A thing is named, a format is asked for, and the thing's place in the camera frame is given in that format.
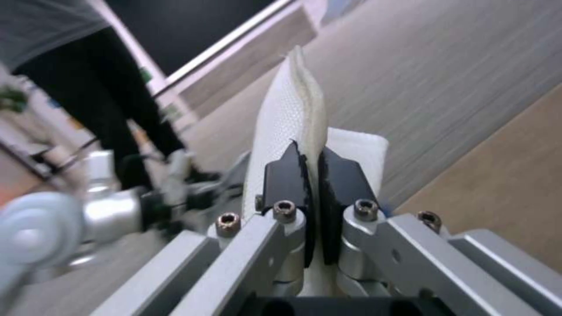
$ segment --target metal frame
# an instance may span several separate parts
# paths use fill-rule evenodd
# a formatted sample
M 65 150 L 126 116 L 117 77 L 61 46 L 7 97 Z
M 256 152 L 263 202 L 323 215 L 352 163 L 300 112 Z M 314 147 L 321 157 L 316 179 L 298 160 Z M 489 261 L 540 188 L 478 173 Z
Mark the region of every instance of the metal frame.
M 352 293 L 371 295 L 380 291 L 368 281 L 388 282 L 392 285 L 388 290 L 399 295 L 436 295 L 456 314 L 538 315 L 501 280 L 412 215 L 366 222 L 357 219 L 350 206 L 343 217 L 342 239 L 348 245 L 342 243 L 342 247 L 352 245 L 376 267 L 376 273 L 369 274 L 367 269 L 350 273 L 346 262 L 353 252 L 342 252 L 338 283 Z M 535 284 L 528 289 L 535 292 L 537 288 Z
M 92 316 L 168 314 L 218 255 L 215 240 L 182 231 Z

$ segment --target leg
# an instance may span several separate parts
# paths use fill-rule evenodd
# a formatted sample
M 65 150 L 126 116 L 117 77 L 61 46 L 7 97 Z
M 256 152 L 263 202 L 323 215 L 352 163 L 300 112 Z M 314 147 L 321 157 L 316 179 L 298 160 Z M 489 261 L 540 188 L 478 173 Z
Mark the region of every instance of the leg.
M 132 118 L 168 157 L 185 146 L 168 121 L 161 122 L 158 105 L 143 82 L 137 63 L 113 29 L 87 38 L 90 62 L 123 113 Z
M 126 170 L 121 170 L 120 164 L 125 156 L 139 154 L 138 146 L 125 115 L 88 64 L 81 41 L 34 58 L 15 73 L 33 80 L 88 128 L 104 149 L 114 151 L 116 174 L 123 189 L 134 186 L 152 188 L 142 161 L 131 161 Z

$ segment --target floor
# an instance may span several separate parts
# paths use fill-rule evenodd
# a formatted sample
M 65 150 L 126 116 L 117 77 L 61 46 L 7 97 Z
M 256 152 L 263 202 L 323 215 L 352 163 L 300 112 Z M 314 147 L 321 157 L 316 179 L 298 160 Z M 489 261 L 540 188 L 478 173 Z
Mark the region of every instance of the floor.
M 512 127 L 515 135 L 524 140 L 521 145 L 541 145 L 539 153 L 530 155 L 529 160 L 524 155 L 530 152 L 518 151 L 516 140 L 500 139 L 489 147 L 494 149 L 505 143 L 507 151 L 523 153 L 514 166 L 496 170 L 471 155 L 476 155 L 476 146 L 484 146 L 483 142 L 494 132 L 562 82 L 561 31 L 560 2 L 369 0 L 327 26 L 305 47 L 305 55 L 324 90 L 330 124 L 378 133 L 390 141 L 380 194 L 388 207 L 394 209 L 408 201 L 400 211 L 415 211 L 419 201 L 431 210 L 444 212 L 445 222 L 451 223 L 454 230 L 470 228 L 472 224 L 499 228 L 508 240 L 537 249 L 533 254 L 559 269 L 560 257 L 554 254 L 560 245 L 555 233 L 559 220 L 553 220 L 558 219 L 559 213 L 555 197 L 560 180 L 553 176 L 559 166 L 548 158 L 560 154 L 560 144 L 552 134 L 547 137 L 545 133 L 549 132 L 539 128 L 541 119 L 548 119 L 549 126 L 556 128 L 560 118 L 560 112 L 553 111 L 557 110 L 556 102 L 546 112 L 522 114 L 538 120 L 538 124 Z M 250 149 L 257 111 L 274 74 L 275 69 L 183 134 L 203 167 L 225 169 Z M 535 136 L 526 139 L 527 135 Z M 451 170 L 458 170 L 455 167 L 463 161 L 459 159 L 467 153 L 463 160 L 469 159 L 470 165 L 482 168 L 474 175 L 475 181 L 464 187 L 463 178 L 472 173 L 457 173 L 439 185 L 447 188 L 455 184 L 459 191 L 443 193 L 433 182 L 425 195 L 415 195 L 451 165 Z M 483 153 L 483 157 L 497 155 Z M 497 163 L 506 164 L 506 157 L 509 158 L 504 155 Z M 543 166 L 531 172 L 522 167 L 524 172 L 514 174 L 517 166 L 542 166 L 548 161 L 553 163 L 552 169 Z M 488 179 L 489 174 L 504 179 L 520 176 L 522 181 L 494 183 Z M 540 175 L 543 180 L 537 181 L 534 177 Z M 497 200 L 484 198 L 478 188 L 480 183 L 494 191 Z M 544 189 L 541 194 L 547 194 L 540 195 L 544 202 L 531 203 L 522 197 L 510 201 L 514 192 L 529 192 L 536 197 L 537 187 Z M 440 196 L 451 199 L 448 204 L 443 202 L 446 207 L 439 207 Z M 470 196 L 478 198 L 473 203 L 481 204 L 458 207 Z M 499 210 L 490 210 L 494 204 L 501 206 Z M 476 217 L 477 213 L 472 215 L 478 207 L 488 208 L 481 217 Z M 538 224 L 525 224 L 535 218 L 527 213 L 534 207 L 547 210 L 536 215 Z M 515 212 L 523 216 L 513 216 Z M 150 234 L 130 236 L 118 248 L 118 252 L 126 253 L 117 253 L 107 265 L 79 271 L 53 283 L 27 287 L 11 315 L 86 314 L 158 247 Z
M 562 273 L 562 85 L 453 164 L 397 213 L 433 211 L 452 233 L 486 228 Z

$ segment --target hex socket screw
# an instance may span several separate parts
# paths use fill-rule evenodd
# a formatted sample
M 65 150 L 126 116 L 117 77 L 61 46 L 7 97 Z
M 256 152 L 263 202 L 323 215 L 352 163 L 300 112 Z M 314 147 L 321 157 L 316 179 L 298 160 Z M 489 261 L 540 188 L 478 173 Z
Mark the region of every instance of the hex socket screw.
M 353 215 L 356 219 L 363 222 L 373 222 L 377 220 L 378 204 L 373 200 L 361 198 L 353 204 Z
M 292 223 L 297 218 L 297 208 L 292 201 L 278 201 L 273 205 L 273 218 L 282 224 Z
M 241 227 L 240 216 L 236 213 L 224 213 L 215 221 L 216 234 L 220 237 L 234 237 Z

